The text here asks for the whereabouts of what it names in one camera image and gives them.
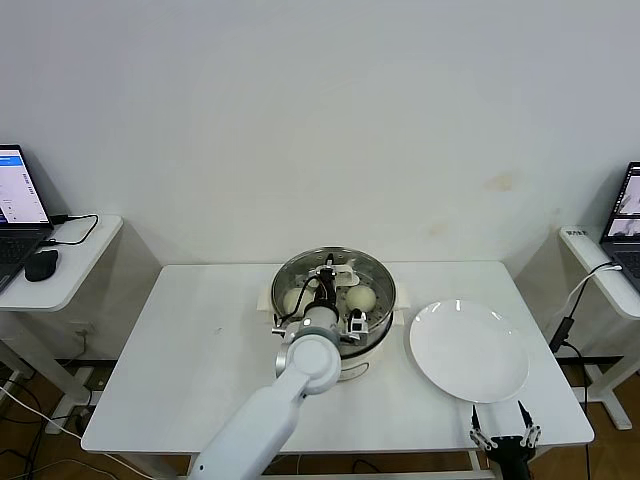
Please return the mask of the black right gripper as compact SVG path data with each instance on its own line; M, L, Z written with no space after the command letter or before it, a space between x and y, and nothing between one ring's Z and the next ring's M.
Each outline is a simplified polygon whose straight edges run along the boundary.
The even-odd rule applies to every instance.
M481 430L476 409L472 405L470 438L475 445L488 451L488 458L497 463L504 480L531 480L529 461L535 456L541 427L533 422L521 401L518 407L525 425L523 436L487 437Z

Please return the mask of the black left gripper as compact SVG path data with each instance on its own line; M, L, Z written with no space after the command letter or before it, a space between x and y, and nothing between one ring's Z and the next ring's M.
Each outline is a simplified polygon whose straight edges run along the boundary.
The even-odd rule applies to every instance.
M322 268L317 274L318 287L316 288L315 300L322 301L325 304L336 305L336 288L335 288L335 262L334 255L330 253L325 261L325 268Z

